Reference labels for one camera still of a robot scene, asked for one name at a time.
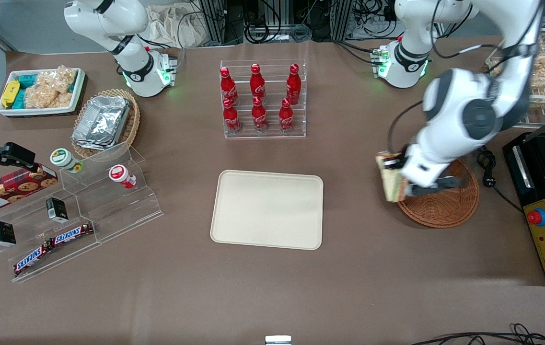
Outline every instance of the round wicker tray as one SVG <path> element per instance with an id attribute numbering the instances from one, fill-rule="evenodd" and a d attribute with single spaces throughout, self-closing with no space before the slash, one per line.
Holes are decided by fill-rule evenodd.
<path id="1" fill-rule="evenodd" d="M 140 109 L 138 108 L 138 104 L 136 103 L 136 100 L 134 100 L 134 96 L 132 96 L 131 94 L 129 94 L 129 92 L 125 90 L 117 90 L 114 88 L 99 92 L 95 96 L 121 96 L 132 103 L 132 107 L 129 110 L 128 119 L 126 120 L 125 126 L 123 127 L 123 133 L 121 134 L 121 139 L 119 140 L 119 142 L 126 141 L 128 142 L 128 144 L 131 145 L 134 142 L 134 139 L 136 139 L 136 132 L 138 131 L 138 126 L 140 125 Z M 91 102 L 92 99 L 93 97 L 90 98 L 87 101 L 87 103 L 85 103 L 82 106 L 81 110 L 79 111 L 79 116 L 77 117 L 77 120 L 74 124 L 75 128 L 77 127 L 77 125 L 79 124 L 82 118 L 82 113 L 84 112 L 87 105 L 89 105 L 89 102 Z M 86 149 L 84 147 L 80 147 L 75 142 L 72 142 L 72 147 L 74 148 L 74 151 L 80 157 L 84 159 L 100 152 L 100 150 Z"/>
<path id="2" fill-rule="evenodd" d="M 409 218 L 432 228 L 452 228 L 469 220 L 479 203 L 479 186 L 475 175 L 461 160 L 456 159 L 448 170 L 463 182 L 458 188 L 434 194 L 413 196 L 398 206 Z"/>

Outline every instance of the foil container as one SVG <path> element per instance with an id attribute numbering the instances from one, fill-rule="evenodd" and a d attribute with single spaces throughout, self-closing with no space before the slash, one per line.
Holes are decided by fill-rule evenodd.
<path id="1" fill-rule="evenodd" d="M 71 139 L 80 147 L 105 150 L 117 144 L 131 104 L 121 96 L 96 96 L 82 113 Z"/>

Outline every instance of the table surface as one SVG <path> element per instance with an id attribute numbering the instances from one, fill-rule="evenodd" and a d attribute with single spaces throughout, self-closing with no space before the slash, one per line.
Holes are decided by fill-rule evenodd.
<path id="1" fill-rule="evenodd" d="M 440 49 L 483 41 L 497 42 L 445 39 Z M 290 334 L 299 345 L 401 345 L 453 332 L 508 332 L 511 322 L 545 334 L 545 280 L 523 216 L 482 187 L 464 225 L 427 229 L 384 200 L 375 163 L 392 118 L 429 81 L 452 66 L 479 70 L 487 53 L 433 57 L 426 76 L 401 90 L 373 79 L 369 66 L 333 44 L 189 50 L 176 87 L 137 98 L 134 147 L 147 159 L 147 182 L 165 215 L 23 284 L 10 282 L 0 260 L 0 344 L 250 345 Z M 307 138 L 225 140 L 220 60 L 292 57 L 307 59 Z M 86 99 L 126 88 L 108 53 L 7 53 L 8 72 L 60 64 L 86 71 Z M 18 142 L 48 163 L 53 149 L 70 147 L 74 119 L 0 115 L 0 144 Z M 423 124 L 419 111 L 406 116 L 395 144 Z M 488 145 L 499 158 L 498 186 L 514 201 L 500 147 L 520 132 L 500 133 Z M 480 179 L 474 159 L 466 161 Z M 228 169 L 320 176 L 321 247 L 213 242 L 217 178 Z"/>

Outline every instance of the red switch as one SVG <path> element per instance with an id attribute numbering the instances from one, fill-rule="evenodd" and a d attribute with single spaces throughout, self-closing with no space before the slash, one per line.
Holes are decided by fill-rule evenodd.
<path id="1" fill-rule="evenodd" d="M 541 221 L 543 221 L 543 216 L 541 216 L 540 212 L 537 210 L 531 210 L 528 212 L 528 221 L 534 225 L 537 225 Z"/>

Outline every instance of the coca-cola bottle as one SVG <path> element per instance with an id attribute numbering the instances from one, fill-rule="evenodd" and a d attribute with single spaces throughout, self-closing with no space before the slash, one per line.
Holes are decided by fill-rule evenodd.
<path id="1" fill-rule="evenodd" d="M 231 135 L 237 135 L 240 132 L 238 112 L 233 107 L 233 100 L 229 97 L 223 100 L 223 120 L 225 120 L 226 128 Z"/>
<path id="2" fill-rule="evenodd" d="M 238 103 L 238 92 L 236 91 L 236 83 L 230 77 L 230 71 L 227 67 L 222 67 L 219 70 L 221 75 L 221 91 L 223 92 L 223 98 L 231 98 L 233 104 Z"/>
<path id="3" fill-rule="evenodd" d="M 253 97 L 253 108 L 251 109 L 253 116 L 253 125 L 255 131 L 264 133 L 268 129 L 268 121 L 266 120 L 266 109 L 262 107 L 262 99 L 258 96 Z"/>
<path id="4" fill-rule="evenodd" d="M 287 78 L 287 99 L 290 104 L 298 104 L 301 86 L 302 81 L 298 76 L 298 65 L 294 63 L 290 66 L 290 76 Z"/>
<path id="5" fill-rule="evenodd" d="M 262 99 L 262 104 L 266 104 L 266 82 L 264 77 L 259 73 L 259 64 L 251 65 L 251 94 Z"/>
<path id="6" fill-rule="evenodd" d="M 283 98 L 278 116 L 281 124 L 281 133 L 284 135 L 291 133 L 294 130 L 294 111 L 291 109 L 290 101 L 287 98 Z"/>

